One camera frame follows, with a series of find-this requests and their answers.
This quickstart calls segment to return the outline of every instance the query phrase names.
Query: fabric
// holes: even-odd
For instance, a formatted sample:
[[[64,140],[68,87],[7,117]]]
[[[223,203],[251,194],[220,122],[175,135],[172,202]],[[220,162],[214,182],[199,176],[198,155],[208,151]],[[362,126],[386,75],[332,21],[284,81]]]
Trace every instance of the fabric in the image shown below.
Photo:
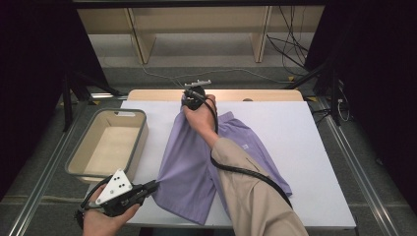
[[[222,138],[211,156],[220,164],[236,166],[268,175],[260,164],[233,141]],[[267,183],[251,176],[218,170],[233,230],[239,236],[308,235],[298,215]]]
[[[251,155],[287,196],[292,194],[261,140],[231,112],[218,116],[218,133]],[[152,196],[160,207],[169,212],[204,224],[214,194],[218,191],[223,207],[229,214],[218,170],[210,162],[210,149],[189,126],[182,111],[174,120],[157,182],[158,190]]]

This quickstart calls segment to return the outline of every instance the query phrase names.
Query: black cable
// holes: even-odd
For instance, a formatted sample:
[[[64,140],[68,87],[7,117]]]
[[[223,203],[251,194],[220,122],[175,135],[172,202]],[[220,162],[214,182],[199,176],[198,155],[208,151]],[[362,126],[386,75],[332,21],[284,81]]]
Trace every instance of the black cable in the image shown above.
[[[309,109],[310,109],[310,112],[313,114],[313,112],[314,112],[314,108],[313,108],[313,106],[310,104],[310,102],[308,102],[309,100],[307,100],[307,105],[309,106]]]
[[[292,37],[293,43],[296,43],[296,42],[298,43],[298,40],[295,39],[295,36],[294,36],[294,26],[293,26],[293,23],[294,23],[294,15],[295,15],[295,7],[291,6],[291,14],[290,14],[290,19],[291,19],[290,23],[291,24],[290,24],[290,29],[289,29],[289,32],[288,33],[291,33],[291,37]],[[296,46],[293,46],[292,48],[294,48],[294,51],[295,51],[295,54],[297,54],[298,60],[300,60],[301,63],[304,63],[303,62],[304,60],[300,58],[300,54],[298,53],[297,47]]]
[[[282,14],[282,17],[283,17],[283,19],[284,19],[284,21],[285,21],[285,23],[286,23],[286,25],[287,25],[287,28],[288,28],[288,35],[287,35],[287,38],[286,38],[286,40],[285,40],[285,43],[284,43],[284,47],[282,48],[282,51],[285,53],[285,48],[286,48],[286,46],[287,46],[287,43],[289,42],[289,37],[291,36],[291,38],[292,38],[292,41],[295,43],[295,42],[297,42],[298,43],[298,41],[297,41],[297,39],[295,39],[295,37],[294,37],[294,34],[293,34],[293,26],[292,26],[292,23],[293,23],[293,20],[294,20],[294,17],[293,17],[293,7],[291,7],[291,14],[290,14],[290,19],[291,19],[291,24],[290,24],[290,26],[288,25],[288,23],[287,23],[287,21],[286,21],[286,18],[285,18],[285,16],[283,15],[283,13],[282,13],[282,10],[281,10],[281,14]],[[292,48],[294,48],[294,51],[295,51],[295,54],[297,55],[297,57],[298,57],[298,60],[300,61],[300,63],[297,63],[297,65],[298,66],[300,66],[300,65],[302,65],[302,63],[303,63],[303,60],[301,60],[301,58],[300,58],[300,55],[298,54],[298,51],[297,51],[297,47],[296,46],[293,46],[293,47],[291,47],[289,50],[288,50],[288,52],[290,52],[291,50],[292,50]],[[284,58],[282,57],[282,65],[284,65],[284,68],[286,68],[286,66],[285,66],[285,60],[284,60]]]
[[[282,51],[281,49],[279,49],[279,48],[275,45],[275,43],[273,43],[273,42],[272,42],[272,40],[270,39],[270,37],[269,37],[268,35],[267,35],[267,39],[269,40],[269,42],[270,42],[270,44],[272,45],[272,47],[273,47],[273,48],[274,48],[277,52],[279,52],[282,56],[286,57],[287,59],[289,59],[290,61],[292,61],[293,63],[295,63],[297,66],[299,66],[299,67],[301,67],[302,69],[306,70],[306,68],[304,67],[304,65],[302,65],[302,64],[300,64],[299,62],[295,61],[295,60],[294,60],[294,59],[292,59],[290,56],[288,56],[288,54],[286,54],[284,51]],[[290,74],[292,74],[292,75],[295,75],[295,76],[303,76],[303,75],[301,75],[301,74],[297,74],[297,73],[294,73],[294,72],[292,72],[292,71],[288,70],[288,68],[285,66],[285,63],[284,63],[283,58],[282,58],[282,65],[283,65],[284,69],[285,69],[288,73],[290,73]]]
[[[316,114],[316,113],[325,113],[325,112],[330,112],[330,109],[323,109],[323,110],[315,110],[312,112],[312,114]]]
[[[326,117],[328,117],[329,115],[330,115],[331,113],[330,112],[328,112],[328,113],[326,113],[320,120],[318,120],[318,121],[316,121],[316,127],[319,127],[319,125],[322,123],[322,121],[326,118]]]
[[[303,57],[303,59],[301,59],[301,58],[300,58],[300,55],[298,54],[298,51],[297,51],[297,47],[295,47],[295,52],[297,53],[298,59],[299,59],[302,63],[304,63],[305,58],[306,58],[306,55],[304,55],[303,51],[300,49],[301,44],[298,42],[298,40],[295,38],[295,35],[294,35],[293,22],[294,22],[294,16],[295,16],[295,7],[294,7],[294,6],[292,6],[292,7],[291,7],[291,10],[292,10],[292,11],[291,11],[291,34],[292,34],[292,40],[293,40],[293,42],[294,42],[294,43],[296,43],[296,44],[297,44],[297,46],[298,46],[298,50],[300,50],[300,53],[301,53],[301,55],[302,55],[302,57]]]
[[[201,98],[201,95],[196,95],[195,96],[197,99],[199,99],[202,103],[204,103],[209,111],[211,112],[211,115],[213,116],[214,119],[214,130],[215,132],[218,134],[218,118],[217,118],[217,113],[214,112],[214,110],[212,109],[212,107],[206,102],[206,99],[211,100],[210,98]],[[289,201],[288,197],[286,196],[286,194],[284,193],[284,191],[279,187],[279,185],[277,185],[275,182],[273,182],[271,179],[269,179],[269,177],[255,172],[253,170],[249,170],[249,169],[244,169],[244,168],[239,168],[239,167],[235,167],[235,166],[229,166],[229,165],[223,165],[218,163],[217,161],[214,160],[214,158],[212,158],[212,156],[210,157],[211,163],[212,165],[214,165],[216,168],[221,169],[221,170],[225,170],[225,171],[230,171],[230,172],[235,172],[235,173],[240,173],[240,174],[244,174],[244,175],[249,175],[252,176],[254,178],[257,178],[261,181],[264,181],[265,183],[267,183],[268,185],[270,185],[271,187],[273,187],[281,196],[282,198],[288,203],[288,205],[292,208],[292,204]]]
[[[224,170],[224,171],[240,173],[240,174],[244,174],[244,175],[249,175],[249,176],[255,177],[255,178],[257,178],[261,181],[264,181],[265,183],[267,183],[268,185],[273,187],[282,196],[282,198],[289,204],[289,206],[292,208],[292,204],[289,201],[286,194],[284,193],[284,191],[275,182],[273,182],[271,179],[269,179],[267,176],[265,176],[261,173],[249,170],[249,169],[244,169],[244,168],[239,168],[239,167],[235,167],[235,166],[220,164],[217,161],[215,161],[214,158],[212,158],[212,157],[210,159],[211,159],[212,165],[214,165],[218,169],[221,169],[221,170]]]
[[[283,19],[284,19],[284,21],[285,21],[285,24],[287,25],[287,28],[288,28],[288,36],[290,36],[291,35],[291,38],[292,38],[292,40],[293,40],[293,42],[297,45],[297,46],[301,46],[301,44],[298,42],[298,40],[295,38],[295,36],[294,36],[294,32],[293,32],[293,28],[292,28],[292,23],[293,23],[293,20],[294,20],[294,14],[295,14],[295,8],[292,6],[291,7],[291,26],[288,24],[288,22],[287,22],[287,20],[286,20],[286,18],[285,18],[285,15],[284,15],[284,13],[282,12],[282,8],[281,7],[279,7],[279,11],[281,12],[281,15],[282,15],[282,17],[283,17]]]
[[[272,36],[269,36],[269,35],[267,35],[267,37],[269,37],[270,39],[273,39],[273,40],[277,40],[277,41],[281,41],[281,42],[286,42],[286,43],[289,43],[289,44],[294,45],[294,46],[296,46],[296,45],[297,45],[297,44],[295,44],[294,42],[285,41],[284,39],[280,39],[280,38],[277,38],[277,37],[272,37]],[[309,52],[309,49],[307,49],[307,48],[303,47],[302,45],[298,45],[298,47],[299,47],[301,50],[304,50],[304,51],[306,51],[306,52]]]
[[[95,185],[94,188],[92,188],[91,191],[87,194],[87,196],[84,198],[83,202],[80,204],[80,208],[76,210],[74,214],[74,218],[77,220],[78,224],[82,229],[84,229],[84,212],[86,210],[86,205],[89,202],[89,199],[94,194],[94,192],[103,184],[108,183],[113,177],[113,175],[108,176],[107,178],[101,180],[97,185]]]

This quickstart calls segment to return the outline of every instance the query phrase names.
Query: metal rail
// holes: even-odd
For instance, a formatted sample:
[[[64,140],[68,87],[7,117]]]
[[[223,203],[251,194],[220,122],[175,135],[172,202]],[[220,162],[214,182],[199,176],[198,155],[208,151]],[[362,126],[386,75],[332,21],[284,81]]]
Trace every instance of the metal rail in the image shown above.
[[[323,97],[319,98],[319,102],[323,109],[328,108],[328,106],[325,105],[327,103]],[[327,118],[327,122],[337,143],[340,146],[343,156],[345,157],[353,176],[358,182],[359,188],[361,189],[362,194],[368,203],[368,206],[374,214],[375,220],[380,225],[382,232],[386,236],[399,236],[391,216],[389,215],[386,207],[384,206],[384,203],[372,185],[371,180],[368,178],[366,171],[363,169],[361,163],[356,157],[356,154],[350,146],[350,143],[344,136],[341,127],[336,126],[333,119],[329,117]]]
[[[34,213],[36,212],[40,201],[42,200],[43,194],[45,193],[49,185],[49,182],[52,179],[53,173],[63,156],[63,153],[68,145],[68,141],[71,139],[73,135],[75,124],[77,124],[77,121],[79,120],[83,111],[86,109],[87,105],[87,101],[79,102],[73,125],[70,126],[68,131],[62,135],[57,147],[52,152],[52,155],[49,158],[49,161],[47,162],[45,169],[40,175],[39,180],[37,181],[36,185],[31,191],[30,196],[28,197],[25,205],[23,206],[21,212],[19,213],[18,217],[16,218],[14,224],[11,227],[11,230],[9,231],[10,236],[25,235],[25,232],[29,227],[30,221]]]

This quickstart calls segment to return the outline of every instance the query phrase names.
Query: white table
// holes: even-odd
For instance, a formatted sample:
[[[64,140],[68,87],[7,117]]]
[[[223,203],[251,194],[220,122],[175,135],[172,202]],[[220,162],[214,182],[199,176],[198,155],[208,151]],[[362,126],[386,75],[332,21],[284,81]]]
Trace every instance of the white table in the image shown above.
[[[157,177],[180,101],[127,100],[122,108],[142,109],[148,116],[149,136],[133,181],[143,184]],[[291,186],[290,201],[307,228],[356,226],[306,102],[219,101],[217,109],[218,114],[232,111],[257,133]],[[150,227],[231,227],[218,196],[204,226],[165,211],[152,197],[145,200],[129,223]]]

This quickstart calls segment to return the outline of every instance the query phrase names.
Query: shirt sleeve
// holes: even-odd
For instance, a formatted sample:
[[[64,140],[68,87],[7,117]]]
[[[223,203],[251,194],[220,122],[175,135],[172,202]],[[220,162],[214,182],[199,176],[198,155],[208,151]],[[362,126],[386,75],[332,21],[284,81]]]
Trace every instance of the shirt sleeve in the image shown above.
[[[220,164],[268,174],[233,141],[220,138],[211,151]],[[252,176],[218,169],[236,235],[308,235],[298,215],[267,183]]]

